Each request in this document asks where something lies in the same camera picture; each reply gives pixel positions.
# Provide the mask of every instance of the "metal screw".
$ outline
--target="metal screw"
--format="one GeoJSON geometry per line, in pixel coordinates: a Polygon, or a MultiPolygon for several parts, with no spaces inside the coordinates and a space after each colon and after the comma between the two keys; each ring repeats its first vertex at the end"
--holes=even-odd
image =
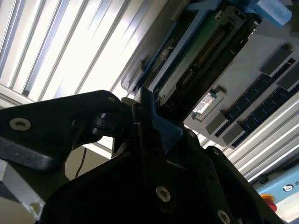
{"type": "Polygon", "coordinates": [[[217,215],[224,224],[230,224],[230,218],[223,210],[218,210],[217,215]]]}
{"type": "Polygon", "coordinates": [[[14,118],[9,121],[9,126],[16,131],[27,131],[31,128],[31,123],[24,118],[14,118]]]}
{"type": "Polygon", "coordinates": [[[195,134],[192,131],[189,131],[189,135],[191,135],[192,137],[195,137],[195,134]]]}
{"type": "Polygon", "coordinates": [[[156,194],[157,196],[164,202],[169,202],[170,201],[170,193],[168,189],[164,186],[159,186],[156,188],[156,194]]]}
{"type": "Polygon", "coordinates": [[[214,149],[214,152],[215,152],[216,155],[220,155],[220,152],[219,152],[218,149],[215,148],[215,149],[214,149]]]}
{"type": "Polygon", "coordinates": [[[115,99],[114,99],[113,97],[108,97],[108,99],[109,99],[110,101],[112,101],[112,102],[115,101],[115,99]]]}
{"type": "Polygon", "coordinates": [[[220,10],[220,11],[216,14],[215,19],[217,19],[217,20],[218,20],[218,19],[221,19],[222,16],[223,16],[223,11],[220,10]]]}

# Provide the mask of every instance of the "cable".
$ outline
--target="cable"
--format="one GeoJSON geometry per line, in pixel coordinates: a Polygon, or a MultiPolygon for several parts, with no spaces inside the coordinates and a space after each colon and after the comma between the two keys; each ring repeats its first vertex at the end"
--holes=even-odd
{"type": "Polygon", "coordinates": [[[78,175],[79,175],[79,173],[80,173],[80,170],[81,170],[82,167],[83,167],[84,160],[85,160],[85,156],[86,156],[86,152],[87,152],[87,148],[84,148],[84,152],[83,152],[83,156],[82,156],[82,161],[81,161],[81,164],[80,164],[80,166],[79,166],[79,169],[78,169],[78,171],[77,171],[77,173],[76,173],[76,175],[75,175],[75,178],[78,177],[78,175]]]}

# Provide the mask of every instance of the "black plastic bracket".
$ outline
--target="black plastic bracket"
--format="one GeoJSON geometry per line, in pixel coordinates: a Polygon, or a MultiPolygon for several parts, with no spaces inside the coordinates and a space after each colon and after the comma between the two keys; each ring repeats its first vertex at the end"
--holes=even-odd
{"type": "Polygon", "coordinates": [[[171,183],[167,161],[158,130],[153,128],[151,111],[145,107],[150,102],[150,92],[143,89],[141,104],[134,103],[136,149],[140,153],[145,191],[162,212],[171,213],[176,208],[176,194],[171,183]]]}
{"type": "Polygon", "coordinates": [[[0,110],[0,158],[58,170],[73,149],[119,134],[120,104],[112,93],[95,91],[0,110]]]}

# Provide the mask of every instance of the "screw hole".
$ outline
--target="screw hole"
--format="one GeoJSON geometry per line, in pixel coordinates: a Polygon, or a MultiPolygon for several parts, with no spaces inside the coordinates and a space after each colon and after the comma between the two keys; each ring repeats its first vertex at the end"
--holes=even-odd
{"type": "Polygon", "coordinates": [[[112,102],[115,101],[115,99],[114,99],[113,97],[108,97],[108,99],[109,99],[110,101],[112,101],[112,102]]]}

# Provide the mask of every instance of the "red emergency stop button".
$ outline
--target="red emergency stop button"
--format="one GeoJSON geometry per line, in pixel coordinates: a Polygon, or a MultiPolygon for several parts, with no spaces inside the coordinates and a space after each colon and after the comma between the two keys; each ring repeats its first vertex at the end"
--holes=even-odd
{"type": "Polygon", "coordinates": [[[274,197],[272,195],[261,195],[261,197],[274,212],[277,211],[277,206],[274,203],[274,197]]]}

